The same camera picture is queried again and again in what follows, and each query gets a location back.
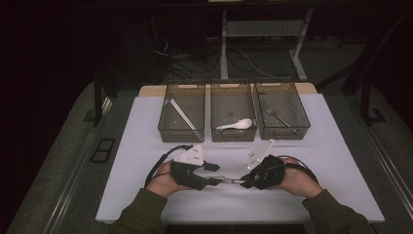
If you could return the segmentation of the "metal table knife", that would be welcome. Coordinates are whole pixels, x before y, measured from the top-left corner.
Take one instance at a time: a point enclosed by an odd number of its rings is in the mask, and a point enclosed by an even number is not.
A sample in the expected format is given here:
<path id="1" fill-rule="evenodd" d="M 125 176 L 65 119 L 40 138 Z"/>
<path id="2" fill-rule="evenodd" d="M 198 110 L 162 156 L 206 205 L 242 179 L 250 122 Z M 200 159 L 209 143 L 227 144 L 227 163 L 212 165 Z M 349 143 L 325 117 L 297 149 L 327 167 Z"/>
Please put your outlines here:
<path id="1" fill-rule="evenodd" d="M 246 180 L 243 180 L 243 179 L 228 178 L 224 175 L 217 175 L 217 176 L 213 176 L 212 178 L 219 180 L 221 183 L 242 184 L 242 183 L 246 182 Z"/>

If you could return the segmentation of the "person's right hand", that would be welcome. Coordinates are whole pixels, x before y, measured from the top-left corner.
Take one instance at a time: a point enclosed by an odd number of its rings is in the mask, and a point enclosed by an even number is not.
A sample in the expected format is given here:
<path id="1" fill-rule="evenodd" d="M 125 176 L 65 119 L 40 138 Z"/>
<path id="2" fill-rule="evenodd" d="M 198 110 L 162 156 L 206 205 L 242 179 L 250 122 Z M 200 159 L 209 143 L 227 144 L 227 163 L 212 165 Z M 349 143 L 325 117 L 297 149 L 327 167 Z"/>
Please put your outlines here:
<path id="1" fill-rule="evenodd" d="M 281 189 L 306 199 L 312 199 L 323 191 L 323 188 L 309 175 L 294 168 L 286 168 L 282 182 L 272 186 L 272 189 Z"/>

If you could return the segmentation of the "black metal stand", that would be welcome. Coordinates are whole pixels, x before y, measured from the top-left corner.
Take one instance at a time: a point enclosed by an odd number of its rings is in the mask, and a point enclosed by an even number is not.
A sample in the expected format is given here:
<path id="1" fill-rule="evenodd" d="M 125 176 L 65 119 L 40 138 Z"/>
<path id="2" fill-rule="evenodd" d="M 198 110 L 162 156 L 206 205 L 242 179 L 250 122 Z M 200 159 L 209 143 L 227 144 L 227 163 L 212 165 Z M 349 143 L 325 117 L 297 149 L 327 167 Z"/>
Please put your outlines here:
<path id="1" fill-rule="evenodd" d="M 370 106 L 371 82 L 364 79 L 361 84 L 360 116 L 367 126 L 385 123 L 386 119 L 378 108 Z"/>

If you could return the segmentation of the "black floor frame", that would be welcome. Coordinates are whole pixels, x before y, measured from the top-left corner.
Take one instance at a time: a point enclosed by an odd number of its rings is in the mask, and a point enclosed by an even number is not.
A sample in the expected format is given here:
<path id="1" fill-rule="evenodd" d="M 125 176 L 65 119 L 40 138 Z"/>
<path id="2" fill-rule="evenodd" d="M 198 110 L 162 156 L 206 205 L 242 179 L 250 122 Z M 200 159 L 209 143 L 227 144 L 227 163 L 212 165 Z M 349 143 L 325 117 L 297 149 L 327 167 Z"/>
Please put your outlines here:
<path id="1" fill-rule="evenodd" d="M 93 155 L 90 158 L 92 163 L 106 163 L 114 147 L 115 138 L 102 138 Z"/>

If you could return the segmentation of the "white ceramic spoon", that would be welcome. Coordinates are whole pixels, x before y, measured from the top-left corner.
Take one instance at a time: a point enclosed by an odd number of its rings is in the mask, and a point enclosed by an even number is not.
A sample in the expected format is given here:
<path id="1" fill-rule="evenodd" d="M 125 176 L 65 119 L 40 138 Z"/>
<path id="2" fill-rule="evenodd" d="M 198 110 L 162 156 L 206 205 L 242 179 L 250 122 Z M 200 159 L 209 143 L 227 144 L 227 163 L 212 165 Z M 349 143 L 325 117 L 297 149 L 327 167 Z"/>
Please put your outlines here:
<path id="1" fill-rule="evenodd" d="M 219 126 L 217 127 L 217 130 L 226 130 L 226 129 L 245 130 L 245 129 L 248 129 L 251 125 L 252 125 L 252 120 L 245 118 L 233 124 Z"/>

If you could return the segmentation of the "metal fork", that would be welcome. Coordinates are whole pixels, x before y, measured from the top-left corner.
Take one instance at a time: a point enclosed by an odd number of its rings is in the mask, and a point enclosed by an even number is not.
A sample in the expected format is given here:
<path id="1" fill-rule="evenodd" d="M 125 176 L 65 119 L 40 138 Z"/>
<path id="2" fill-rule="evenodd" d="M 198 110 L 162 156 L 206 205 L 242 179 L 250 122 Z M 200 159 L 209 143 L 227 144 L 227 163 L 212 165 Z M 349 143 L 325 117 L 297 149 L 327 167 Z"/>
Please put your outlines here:
<path id="1" fill-rule="evenodd" d="M 278 115 L 277 111 L 271 109 L 268 105 L 263 106 L 264 110 L 266 111 L 266 113 L 268 113 L 269 115 L 272 115 L 274 117 L 276 117 L 279 121 L 281 121 L 284 125 L 286 125 L 287 127 L 289 127 L 296 135 L 298 135 L 298 131 L 296 131 L 295 129 L 293 129 L 285 120 L 283 120 L 283 118 L 281 116 Z"/>

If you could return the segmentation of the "smoky clear plastic bin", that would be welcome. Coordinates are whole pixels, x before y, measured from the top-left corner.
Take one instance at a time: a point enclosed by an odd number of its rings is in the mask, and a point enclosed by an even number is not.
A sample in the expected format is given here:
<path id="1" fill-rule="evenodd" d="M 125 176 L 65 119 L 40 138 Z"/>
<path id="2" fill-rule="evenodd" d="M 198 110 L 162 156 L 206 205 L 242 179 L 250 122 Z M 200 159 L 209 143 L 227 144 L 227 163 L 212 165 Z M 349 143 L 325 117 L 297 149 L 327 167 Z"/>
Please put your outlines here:
<path id="1" fill-rule="evenodd" d="M 311 127 L 295 84 L 289 79 L 256 79 L 253 88 L 253 101 L 262 139 L 303 139 Z M 283 120 L 298 131 L 298 135 L 276 117 L 266 113 L 263 108 L 265 105 L 277 111 Z"/>
<path id="2" fill-rule="evenodd" d="M 158 130 L 163 142 L 203 142 L 206 84 L 167 84 Z"/>
<path id="3" fill-rule="evenodd" d="M 251 119 L 245 130 L 217 127 Z M 210 85 L 210 127 L 213 142 L 254 141 L 257 131 L 256 115 L 248 80 L 213 80 Z"/>

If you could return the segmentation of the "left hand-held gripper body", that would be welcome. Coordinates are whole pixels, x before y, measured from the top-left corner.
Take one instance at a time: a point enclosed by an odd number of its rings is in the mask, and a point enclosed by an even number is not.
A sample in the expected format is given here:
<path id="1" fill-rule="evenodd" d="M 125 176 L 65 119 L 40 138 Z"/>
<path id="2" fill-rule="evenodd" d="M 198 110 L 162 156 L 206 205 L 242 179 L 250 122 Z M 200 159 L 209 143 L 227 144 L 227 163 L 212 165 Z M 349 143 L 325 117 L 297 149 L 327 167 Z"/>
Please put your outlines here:
<path id="1" fill-rule="evenodd" d="M 179 185 L 202 190 L 208 185 L 207 178 L 196 175 L 195 170 L 203 168 L 204 161 L 202 146 L 195 145 L 172 160 L 170 175 Z"/>

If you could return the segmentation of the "white metal desk frame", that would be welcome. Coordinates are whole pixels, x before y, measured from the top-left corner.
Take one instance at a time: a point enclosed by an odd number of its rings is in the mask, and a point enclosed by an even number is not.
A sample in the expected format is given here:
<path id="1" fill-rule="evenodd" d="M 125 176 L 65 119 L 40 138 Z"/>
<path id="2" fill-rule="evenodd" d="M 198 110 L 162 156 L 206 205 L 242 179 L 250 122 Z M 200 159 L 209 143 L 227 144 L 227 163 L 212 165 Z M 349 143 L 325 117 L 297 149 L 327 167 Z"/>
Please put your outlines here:
<path id="1" fill-rule="evenodd" d="M 288 51 L 289 57 L 300 81 L 307 81 L 307 75 L 299 55 L 314 9 L 309 8 L 302 19 L 272 20 L 228 20 L 227 11 L 222 12 L 220 74 L 228 79 L 227 39 L 236 37 L 295 37 L 295 46 Z"/>

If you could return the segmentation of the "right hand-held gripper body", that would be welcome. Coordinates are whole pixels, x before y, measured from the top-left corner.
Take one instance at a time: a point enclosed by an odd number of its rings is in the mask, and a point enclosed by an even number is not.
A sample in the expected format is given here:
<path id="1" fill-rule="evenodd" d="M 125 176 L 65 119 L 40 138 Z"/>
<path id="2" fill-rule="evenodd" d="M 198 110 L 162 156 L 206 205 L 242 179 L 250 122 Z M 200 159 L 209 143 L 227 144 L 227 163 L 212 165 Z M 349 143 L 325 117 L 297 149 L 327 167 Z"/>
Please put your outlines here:
<path id="1" fill-rule="evenodd" d="M 255 188 L 260 190 L 279 185 L 284 177 L 284 161 L 269 153 L 274 145 L 273 139 L 267 140 L 247 153 L 248 173 L 255 175 Z"/>

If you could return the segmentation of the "person's left hand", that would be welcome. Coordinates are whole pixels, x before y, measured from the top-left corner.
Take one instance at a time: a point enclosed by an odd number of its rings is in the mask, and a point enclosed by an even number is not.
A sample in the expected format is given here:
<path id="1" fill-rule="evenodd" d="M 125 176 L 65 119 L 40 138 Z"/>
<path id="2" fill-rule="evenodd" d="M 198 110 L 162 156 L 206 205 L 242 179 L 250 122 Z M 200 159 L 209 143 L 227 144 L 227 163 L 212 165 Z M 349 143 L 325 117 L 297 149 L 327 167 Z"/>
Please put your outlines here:
<path id="1" fill-rule="evenodd" d="M 145 188 L 164 198 L 167 198 L 175 192 L 184 190 L 184 187 L 176 183 L 170 176 L 170 165 L 171 161 L 163 163 Z"/>

